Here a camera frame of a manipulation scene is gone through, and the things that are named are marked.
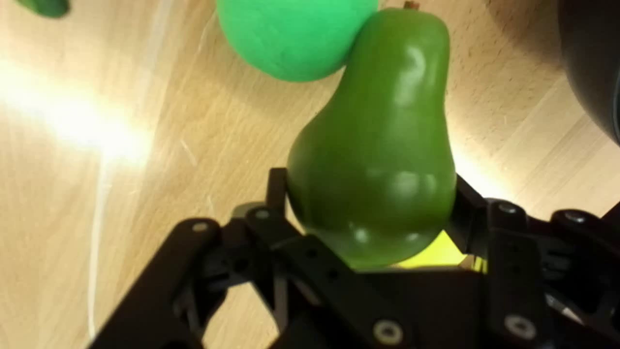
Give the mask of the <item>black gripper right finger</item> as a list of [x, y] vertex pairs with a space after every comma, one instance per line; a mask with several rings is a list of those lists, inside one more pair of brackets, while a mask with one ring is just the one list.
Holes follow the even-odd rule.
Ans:
[[485, 213], [487, 199], [466, 178], [458, 178], [448, 232], [456, 240], [472, 240], [483, 225]]

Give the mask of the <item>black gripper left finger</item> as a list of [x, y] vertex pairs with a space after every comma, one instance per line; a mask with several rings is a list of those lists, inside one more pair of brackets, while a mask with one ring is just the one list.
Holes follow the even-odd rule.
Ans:
[[288, 170], [284, 166], [276, 166], [276, 168], [270, 170], [266, 203], [280, 217], [286, 215], [286, 207], [288, 207]]

